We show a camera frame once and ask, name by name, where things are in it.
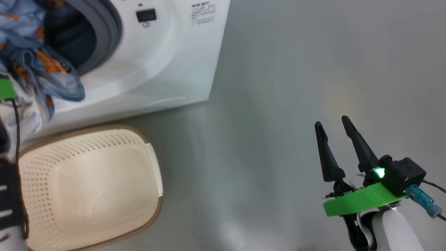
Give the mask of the white front-load washing machine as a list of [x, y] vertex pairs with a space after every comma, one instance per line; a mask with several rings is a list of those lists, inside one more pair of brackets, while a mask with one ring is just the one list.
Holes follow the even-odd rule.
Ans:
[[[36, 1], [46, 11], [46, 42], [69, 61], [70, 31], [82, 14], [67, 0]], [[188, 104], [209, 98], [231, 0], [111, 1], [122, 22], [116, 50], [79, 75], [85, 99], [54, 97], [52, 119], [27, 141], [159, 111], [144, 107], [166, 98], [187, 97]]]

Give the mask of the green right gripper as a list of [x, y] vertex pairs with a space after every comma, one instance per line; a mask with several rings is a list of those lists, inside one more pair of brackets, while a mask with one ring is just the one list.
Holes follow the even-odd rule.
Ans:
[[[364, 173], [378, 167], [378, 158], [348, 116], [342, 116], [347, 136], [358, 158], [358, 168]], [[325, 182], [346, 177], [328, 145], [328, 136], [320, 121], [314, 124], [317, 148]], [[396, 197], [381, 182], [355, 189], [340, 181], [346, 191], [331, 193], [323, 208], [328, 217], [339, 216], [346, 225], [354, 251], [408, 251], [408, 220], [396, 209], [407, 195]]]

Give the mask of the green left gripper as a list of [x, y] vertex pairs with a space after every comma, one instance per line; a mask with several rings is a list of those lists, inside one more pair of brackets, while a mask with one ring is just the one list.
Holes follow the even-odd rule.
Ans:
[[0, 78], [0, 101], [16, 99], [13, 82], [9, 78]]

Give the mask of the round white filter cover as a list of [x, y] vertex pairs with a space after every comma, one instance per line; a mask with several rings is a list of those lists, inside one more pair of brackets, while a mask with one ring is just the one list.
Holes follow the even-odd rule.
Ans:
[[187, 105], [189, 102], [189, 98], [187, 97], [173, 97], [173, 98], [166, 98], [162, 100], [158, 100], [155, 102], [152, 102], [144, 107], [144, 110], [163, 110], [163, 109], [170, 109], [174, 107], [179, 107], [183, 105]]

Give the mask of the grey rubber door gasket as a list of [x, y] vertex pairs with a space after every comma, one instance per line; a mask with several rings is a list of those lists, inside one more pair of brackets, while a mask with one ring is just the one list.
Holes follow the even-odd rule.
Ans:
[[69, 61], [82, 76], [104, 64], [122, 35], [121, 18], [111, 0], [67, 0], [83, 18], [70, 31]]

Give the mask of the cream perforated plastic laundry basket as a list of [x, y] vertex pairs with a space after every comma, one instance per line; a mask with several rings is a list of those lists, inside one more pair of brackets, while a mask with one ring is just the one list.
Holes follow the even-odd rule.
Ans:
[[151, 142], [123, 124], [57, 136], [19, 159], [28, 251], [96, 251], [140, 234], [161, 213]]

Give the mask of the pale grey printed garment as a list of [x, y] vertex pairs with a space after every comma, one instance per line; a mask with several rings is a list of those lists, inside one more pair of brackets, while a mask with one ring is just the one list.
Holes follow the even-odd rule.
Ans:
[[[39, 132], [48, 121], [45, 111], [38, 101], [34, 86], [25, 81], [13, 78], [10, 73], [0, 70], [0, 78], [8, 77], [12, 81], [17, 98], [15, 100], [20, 122], [20, 143], [24, 143], [30, 137]], [[0, 118], [8, 131], [11, 146], [7, 156], [12, 158], [16, 151], [17, 125], [15, 111], [10, 101], [0, 103]]]

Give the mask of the blue bear print garment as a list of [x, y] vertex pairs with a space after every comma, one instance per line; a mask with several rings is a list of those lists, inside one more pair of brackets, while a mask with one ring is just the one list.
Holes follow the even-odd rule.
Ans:
[[54, 97], [80, 102], [85, 90], [75, 67], [46, 42], [45, 19], [36, 0], [0, 0], [0, 63], [51, 120]]

